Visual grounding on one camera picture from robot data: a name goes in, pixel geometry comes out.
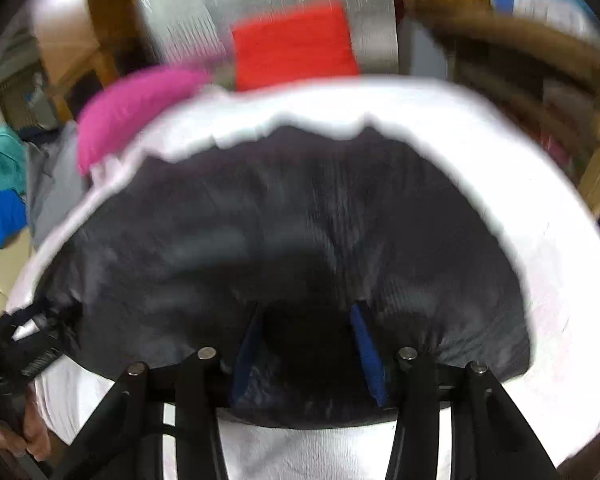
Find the black metal frame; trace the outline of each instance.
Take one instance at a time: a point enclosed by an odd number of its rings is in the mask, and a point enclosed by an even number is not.
[[[65,324],[80,311],[74,306],[58,314],[49,307],[41,301],[0,320],[0,419],[16,431],[27,382],[61,355],[67,344],[64,333],[71,332]],[[472,362],[465,368],[451,367],[436,364],[413,348],[387,349],[366,304],[356,308],[398,407],[387,480],[436,478],[439,412],[445,406],[452,410],[452,480],[558,479],[538,438],[486,366]],[[45,329],[19,341],[11,339],[18,325],[43,312]],[[176,438],[179,478],[228,480],[216,409],[230,407],[246,387],[236,385],[237,370],[251,369],[265,314],[265,309],[253,305],[243,340],[225,349],[224,356],[209,347],[179,365],[157,369],[144,363],[130,365],[50,480],[162,480],[164,434]],[[175,426],[162,422],[168,402],[176,407]]]

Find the dark gray fabric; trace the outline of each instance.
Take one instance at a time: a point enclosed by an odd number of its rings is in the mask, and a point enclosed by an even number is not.
[[[292,126],[170,164],[149,158],[65,244],[38,294],[78,299],[83,367],[173,364],[240,341],[270,304],[232,415],[324,428],[387,420],[366,390],[349,309],[366,300],[394,348],[528,369],[520,284],[456,186],[372,128],[333,140]]]
[[[78,173],[76,124],[67,123],[55,142],[27,143],[27,222],[38,248],[88,190]]]

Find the red cloth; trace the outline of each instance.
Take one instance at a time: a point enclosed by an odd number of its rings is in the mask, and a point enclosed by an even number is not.
[[[237,24],[239,91],[314,77],[359,75],[342,4],[317,2]]]

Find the gray fabric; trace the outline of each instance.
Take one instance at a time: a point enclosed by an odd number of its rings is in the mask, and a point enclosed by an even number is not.
[[[410,18],[398,24],[400,74],[447,80],[448,66],[444,49],[428,29]]]
[[[66,124],[56,142],[27,143],[27,222],[35,248],[88,190],[78,173],[76,124]]]

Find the black metal bar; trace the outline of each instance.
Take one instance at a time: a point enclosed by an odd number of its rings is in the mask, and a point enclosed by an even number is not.
[[[462,388],[464,374],[459,388]],[[451,393],[451,480],[475,479],[474,422],[471,403],[457,390]]]
[[[404,395],[386,480],[434,480],[440,431],[436,368],[426,356],[400,366],[410,369],[400,378]]]
[[[468,364],[465,373],[461,395],[471,407],[476,480],[558,480],[536,434],[491,371]]]
[[[138,443],[136,478],[163,480],[164,469],[162,466],[162,435],[148,433],[147,428],[162,425],[164,419],[164,403],[148,402],[144,412],[144,438]]]
[[[180,366],[176,380],[178,476],[183,479],[228,480],[216,409],[209,401],[207,372],[218,368],[218,355],[201,360],[192,355]]]
[[[54,471],[52,480],[87,480],[113,459],[132,463],[123,456],[142,435],[148,368],[137,374],[123,373],[102,399]],[[134,478],[135,469],[120,467],[116,478]]]

